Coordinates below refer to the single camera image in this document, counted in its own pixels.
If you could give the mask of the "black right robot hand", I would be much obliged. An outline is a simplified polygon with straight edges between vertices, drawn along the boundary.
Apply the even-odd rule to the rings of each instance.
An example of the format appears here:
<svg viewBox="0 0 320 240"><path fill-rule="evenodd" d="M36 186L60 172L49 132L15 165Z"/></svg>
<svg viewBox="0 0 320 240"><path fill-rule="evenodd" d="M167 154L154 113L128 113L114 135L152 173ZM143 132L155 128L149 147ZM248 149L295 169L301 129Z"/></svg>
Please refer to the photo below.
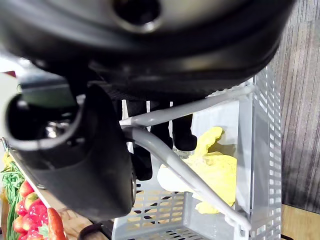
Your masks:
<svg viewBox="0 0 320 240"><path fill-rule="evenodd" d="M292 0L3 0L0 43L33 68L4 129L34 177L93 221L126 216L151 165L115 100L200 100L274 57Z"/></svg>

